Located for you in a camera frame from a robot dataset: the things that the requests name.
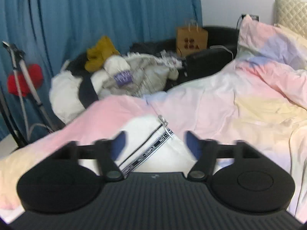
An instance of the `yellow cloth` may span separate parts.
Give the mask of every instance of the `yellow cloth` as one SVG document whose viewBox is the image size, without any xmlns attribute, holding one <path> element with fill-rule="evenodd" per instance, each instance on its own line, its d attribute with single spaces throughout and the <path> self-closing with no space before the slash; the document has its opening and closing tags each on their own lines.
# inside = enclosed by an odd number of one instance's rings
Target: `yellow cloth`
<svg viewBox="0 0 307 230">
<path fill-rule="evenodd" d="M 284 27 L 281 24 L 276 24 L 277 27 L 279 27 L 282 32 L 289 38 L 294 39 L 295 41 L 297 41 L 299 44 L 307 47 L 307 39 L 305 39 L 303 36 L 293 32 L 291 29 Z"/>
<path fill-rule="evenodd" d="M 88 61 L 85 63 L 85 69 L 91 73 L 101 69 L 105 60 L 112 55 L 119 55 L 109 37 L 103 36 L 92 48 L 86 51 Z"/>
</svg>

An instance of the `white cloth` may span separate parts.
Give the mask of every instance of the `white cloth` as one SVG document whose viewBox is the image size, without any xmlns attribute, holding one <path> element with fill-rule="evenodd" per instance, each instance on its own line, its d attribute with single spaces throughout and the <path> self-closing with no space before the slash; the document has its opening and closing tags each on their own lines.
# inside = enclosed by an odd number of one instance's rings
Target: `white cloth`
<svg viewBox="0 0 307 230">
<path fill-rule="evenodd" d="M 172 56 L 163 56 L 160 57 L 155 57 L 153 55 L 150 54 L 146 54 L 146 53 L 127 53 L 127 56 L 124 56 L 125 60 L 129 60 L 132 61 L 133 59 L 139 59 L 139 58 L 148 58 L 151 59 L 153 58 L 155 60 L 155 62 L 159 65 L 163 65 L 166 67 L 170 67 L 170 68 L 176 68 L 176 69 L 182 69 L 182 61 L 176 59 L 175 57 Z"/>
<path fill-rule="evenodd" d="M 161 139 L 163 138 L 161 136 L 165 133 L 164 127 L 159 128 L 139 150 L 133 153 L 160 124 L 158 117 L 148 115 L 136 117 L 121 128 L 121 131 L 126 132 L 126 143 L 115 161 L 121 171 L 124 172 L 132 161 L 148 151 L 156 141 L 161 140 L 161 145 L 153 151 L 152 155 L 131 172 L 183 172 L 187 176 L 195 164 L 196 158 L 176 135 L 172 134 L 172 138 L 168 136 Z M 79 164 L 99 174 L 97 165 L 93 160 L 80 160 Z"/>
<path fill-rule="evenodd" d="M 118 55 L 112 55 L 106 59 L 103 64 L 103 68 L 111 77 L 114 77 L 114 75 L 122 71 L 130 70 L 130 66 L 127 61 Z"/>
<path fill-rule="evenodd" d="M 91 81 L 97 94 L 102 92 L 102 84 L 109 79 L 105 70 L 95 72 Z M 51 80 L 49 99 L 56 116 L 68 124 L 84 111 L 84 106 L 79 100 L 79 87 L 81 77 L 74 77 L 70 71 L 61 71 Z"/>
<path fill-rule="evenodd" d="M 15 219 L 17 219 L 20 215 L 22 215 L 24 211 L 25 210 L 21 205 L 14 210 L 0 209 L 0 217 L 2 220 L 4 220 L 4 222 L 6 222 L 7 224 L 10 224 Z"/>
</svg>

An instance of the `bag handle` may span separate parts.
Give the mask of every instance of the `bag handle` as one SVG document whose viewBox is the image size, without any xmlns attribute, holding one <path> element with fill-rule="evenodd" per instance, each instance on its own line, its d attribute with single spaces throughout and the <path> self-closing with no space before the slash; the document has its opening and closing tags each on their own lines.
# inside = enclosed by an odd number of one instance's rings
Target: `bag handle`
<svg viewBox="0 0 307 230">
<path fill-rule="evenodd" d="M 190 22 L 189 22 L 189 25 L 188 25 L 189 32 L 191 32 L 191 25 L 194 25 L 194 24 L 196 24 L 196 30 L 197 30 L 197 33 L 199 33 L 199 31 L 198 31 L 198 22 L 196 20 L 194 20 L 194 19 L 190 19 Z"/>
</svg>

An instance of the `quilted headboard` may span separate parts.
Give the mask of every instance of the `quilted headboard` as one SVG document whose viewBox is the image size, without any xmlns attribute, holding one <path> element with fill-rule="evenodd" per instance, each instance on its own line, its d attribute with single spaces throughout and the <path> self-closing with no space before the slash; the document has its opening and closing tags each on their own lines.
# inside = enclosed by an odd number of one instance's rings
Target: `quilted headboard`
<svg viewBox="0 0 307 230">
<path fill-rule="evenodd" d="M 275 0 L 276 23 L 307 38 L 307 2 Z"/>
</svg>

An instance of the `round pad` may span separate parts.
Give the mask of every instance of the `round pad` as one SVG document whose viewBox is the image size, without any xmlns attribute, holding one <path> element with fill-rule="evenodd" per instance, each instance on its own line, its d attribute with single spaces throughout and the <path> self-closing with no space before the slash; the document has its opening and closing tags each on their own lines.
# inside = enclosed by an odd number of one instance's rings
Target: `round pad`
<svg viewBox="0 0 307 230">
<path fill-rule="evenodd" d="M 244 172 L 238 177 L 238 183 L 251 191 L 264 191 L 273 185 L 273 178 L 260 171 Z"/>
<path fill-rule="evenodd" d="M 70 160 L 45 160 L 18 181 L 17 193 L 26 210 L 47 214 L 74 211 L 91 202 L 102 181 Z"/>
<path fill-rule="evenodd" d="M 223 204 L 248 213 L 268 213 L 287 208 L 295 185 L 277 165 L 261 168 L 253 159 L 216 172 L 211 189 Z"/>
</svg>

